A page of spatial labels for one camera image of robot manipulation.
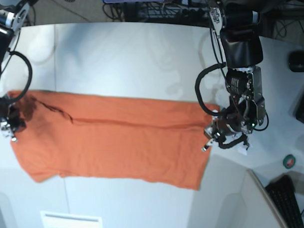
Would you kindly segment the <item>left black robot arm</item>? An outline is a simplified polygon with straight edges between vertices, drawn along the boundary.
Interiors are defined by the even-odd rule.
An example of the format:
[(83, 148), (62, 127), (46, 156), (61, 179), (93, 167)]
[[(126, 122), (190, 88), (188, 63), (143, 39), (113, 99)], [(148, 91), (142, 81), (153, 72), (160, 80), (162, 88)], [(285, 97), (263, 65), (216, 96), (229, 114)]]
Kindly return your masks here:
[[(243, 144), (248, 136), (269, 125), (265, 109), (262, 71), (263, 48), (257, 25), (261, 15), (286, 0), (208, 0), (209, 28), (216, 64), (203, 69), (195, 81), (201, 109), (212, 117), (205, 127), (205, 151), (213, 144), (222, 149)], [(222, 72), (230, 104), (221, 111), (208, 108), (200, 92), (203, 78), (214, 70)]]

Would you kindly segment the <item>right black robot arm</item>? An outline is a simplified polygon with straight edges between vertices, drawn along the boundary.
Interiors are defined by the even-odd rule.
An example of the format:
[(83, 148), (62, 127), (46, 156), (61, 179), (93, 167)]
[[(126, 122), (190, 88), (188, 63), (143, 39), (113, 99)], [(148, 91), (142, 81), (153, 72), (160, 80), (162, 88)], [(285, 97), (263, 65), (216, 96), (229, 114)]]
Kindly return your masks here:
[(17, 56), (25, 62), (28, 69), (28, 79), (23, 90), (15, 97), (4, 95), (0, 97), (0, 132), (9, 137), (12, 142), (17, 141), (15, 133), (25, 128), (25, 122), (20, 118), (18, 102), (28, 91), (33, 73), (30, 61), (20, 52), (12, 50), (15, 37), (20, 35), (21, 27), (31, 7), (29, 0), (0, 0), (0, 79), (4, 72), (2, 62), (5, 55)]

